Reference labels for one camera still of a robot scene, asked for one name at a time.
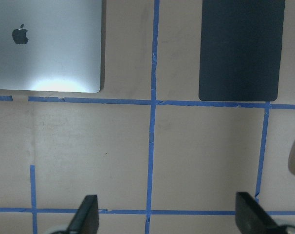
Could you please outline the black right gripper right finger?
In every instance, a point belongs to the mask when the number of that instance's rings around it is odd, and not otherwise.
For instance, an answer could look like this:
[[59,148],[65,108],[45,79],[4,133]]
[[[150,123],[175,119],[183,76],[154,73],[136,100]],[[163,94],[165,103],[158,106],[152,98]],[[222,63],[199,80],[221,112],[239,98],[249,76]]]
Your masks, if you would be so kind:
[[278,225],[247,192],[237,192],[235,223],[241,234],[277,234]]

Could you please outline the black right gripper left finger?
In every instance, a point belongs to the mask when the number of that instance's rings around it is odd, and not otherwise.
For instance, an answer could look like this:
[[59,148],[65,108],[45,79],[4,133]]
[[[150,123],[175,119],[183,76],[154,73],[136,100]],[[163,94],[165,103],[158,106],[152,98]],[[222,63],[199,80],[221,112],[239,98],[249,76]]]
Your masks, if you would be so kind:
[[99,228],[97,195],[87,195],[66,229],[67,234],[96,234]]

